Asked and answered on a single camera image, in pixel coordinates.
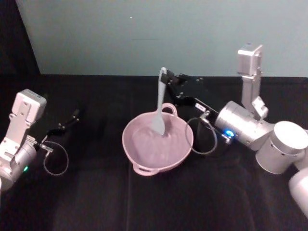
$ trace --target spatula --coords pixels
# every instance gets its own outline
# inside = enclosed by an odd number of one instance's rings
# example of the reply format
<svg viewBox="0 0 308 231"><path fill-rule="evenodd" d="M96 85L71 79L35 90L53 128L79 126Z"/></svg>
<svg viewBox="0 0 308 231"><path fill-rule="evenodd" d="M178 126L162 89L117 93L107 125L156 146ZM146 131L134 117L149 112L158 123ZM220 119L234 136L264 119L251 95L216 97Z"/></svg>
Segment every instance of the spatula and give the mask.
<svg viewBox="0 0 308 231"><path fill-rule="evenodd" d="M165 67L162 67L159 72L157 114L154 116L151 124L152 130L160 135L163 135L165 133L165 123L162 117L162 104L164 100L166 85L160 81L163 73L167 74L167 69Z"/></svg>

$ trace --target gray cable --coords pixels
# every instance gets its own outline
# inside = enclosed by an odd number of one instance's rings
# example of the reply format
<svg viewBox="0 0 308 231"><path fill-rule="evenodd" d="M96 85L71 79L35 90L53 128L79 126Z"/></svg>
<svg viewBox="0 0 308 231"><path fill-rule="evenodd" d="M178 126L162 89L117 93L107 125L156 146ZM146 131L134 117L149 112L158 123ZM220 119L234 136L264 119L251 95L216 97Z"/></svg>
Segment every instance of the gray cable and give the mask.
<svg viewBox="0 0 308 231"><path fill-rule="evenodd" d="M46 160L47 160L47 157L48 157L48 155L46 155L45 158L44 158L44 162L43 162L45 171L46 171L47 173L49 173L50 175L55 176L55 177L58 177L58 176L63 175L63 174L67 171L68 166L69 166L69 158L68 158L68 154L67 154L65 148L64 148L62 145L60 145L60 144L58 144L58 143L56 143L56 142L53 142L53 141L45 141L45 143L53 143L53 144L58 145L58 146L59 146L60 148L62 148L63 151L65 152L65 156L66 156L66 159L67 159L67 164L66 164L66 167L65 167L65 169L64 169L63 172L61 172L61 173L52 173L52 172L50 172L50 171L46 168Z"/></svg>
<svg viewBox="0 0 308 231"><path fill-rule="evenodd" d="M198 152L197 150L195 150L195 149L193 148L193 146L190 144L189 139L188 139L188 137L187 137L187 127L189 126L189 123L190 123L190 122L192 122L193 120L196 120L196 119L198 119L198 118L194 117L194 118L191 118L191 119L189 119L189 120L187 121L186 127L185 127L185 138L186 138L187 143L189 144L189 146L191 147L191 149L192 149L195 153L201 154L201 155L208 155L208 154L212 153L213 151L215 151L215 149L217 148L217 145L218 145L217 134L216 134L216 132L215 132L215 129L214 129L213 126L211 125L211 123L208 122L207 124L209 125L210 129L212 130L212 133L213 133L213 136L214 136L214 140L215 140L215 144L214 144L213 148L212 148L210 151L208 151L208 152L202 153L202 152Z"/></svg>

